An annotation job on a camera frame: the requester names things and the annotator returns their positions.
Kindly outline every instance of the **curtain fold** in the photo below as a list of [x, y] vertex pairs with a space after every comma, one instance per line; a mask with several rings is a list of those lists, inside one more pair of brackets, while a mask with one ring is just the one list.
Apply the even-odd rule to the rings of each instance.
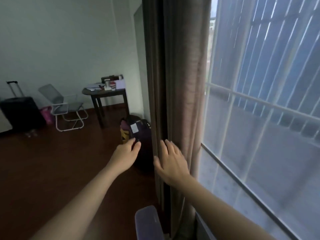
[[[197, 177], [211, 0], [142, 1], [154, 153], [160, 153], [159, 140], [168, 138]], [[162, 205], [170, 199], [171, 237], [195, 238], [193, 207], [162, 185], [156, 187]]]

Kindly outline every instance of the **tag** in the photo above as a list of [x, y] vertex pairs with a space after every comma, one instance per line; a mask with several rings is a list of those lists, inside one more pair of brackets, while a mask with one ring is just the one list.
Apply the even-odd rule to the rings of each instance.
[[139, 131], [136, 123], [134, 123], [134, 124], [132, 124], [130, 126], [131, 126], [131, 129], [132, 129], [132, 133], [137, 133]]

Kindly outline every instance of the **table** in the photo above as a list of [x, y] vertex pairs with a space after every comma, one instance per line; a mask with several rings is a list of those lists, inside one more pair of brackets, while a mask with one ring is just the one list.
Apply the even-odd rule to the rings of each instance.
[[101, 128], [104, 128], [104, 124], [102, 122], [102, 117], [104, 117], [104, 112], [101, 104], [101, 98], [116, 96], [116, 95], [122, 95], [124, 104], [125, 104], [125, 112], [127, 116], [129, 116], [129, 107], [128, 107], [128, 100], [127, 100], [127, 94], [126, 89], [116, 89], [115, 91], [112, 90], [96, 90], [96, 91], [90, 91], [89, 89], [84, 88], [82, 90], [82, 94], [91, 96], [94, 110], [97, 114], [99, 125]]

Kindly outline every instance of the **person's left hand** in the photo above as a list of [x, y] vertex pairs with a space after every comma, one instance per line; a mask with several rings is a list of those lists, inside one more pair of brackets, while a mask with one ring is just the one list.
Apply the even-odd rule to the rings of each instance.
[[129, 169], [137, 159], [138, 152], [141, 148], [141, 142], [138, 141], [131, 150], [135, 140], [135, 138], [132, 138], [128, 140], [126, 144], [118, 145], [110, 158], [107, 166], [111, 167], [112, 170], [115, 170], [117, 174], [121, 174]]

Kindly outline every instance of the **gray office chair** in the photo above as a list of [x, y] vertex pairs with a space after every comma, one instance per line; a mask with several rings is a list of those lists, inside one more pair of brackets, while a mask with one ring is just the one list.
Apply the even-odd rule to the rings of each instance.
[[[56, 117], [56, 128], [58, 131], [60, 132], [64, 132], [64, 131], [71, 131], [71, 130], [76, 130], [76, 129], [81, 129], [84, 127], [84, 123], [83, 120], [87, 119], [89, 117], [87, 111], [84, 109], [83, 107], [83, 103], [82, 102], [73, 102], [73, 103], [66, 103], [65, 98], [68, 96], [62, 96], [61, 93], [59, 93], [57, 91], [57, 89], [54, 88], [53, 85], [51, 84], [47, 84], [42, 86], [41, 88], [38, 89], [38, 91], [47, 99], [50, 101], [51, 106], [52, 106], [52, 110], [51, 110], [51, 114], [54, 115]], [[83, 110], [86, 113], [86, 117], [85, 118], [81, 118], [81, 116], [79, 115], [79, 110]], [[78, 115], [79, 118], [74, 119], [74, 120], [67, 120], [64, 115], [70, 112], [76, 112], [76, 114]], [[58, 115], [61, 115], [62, 118], [65, 121], [75, 121], [73, 127], [71, 129], [64, 129], [61, 130], [58, 128]], [[78, 121], [81, 121], [82, 126], [80, 127], [76, 127], [76, 124]]]

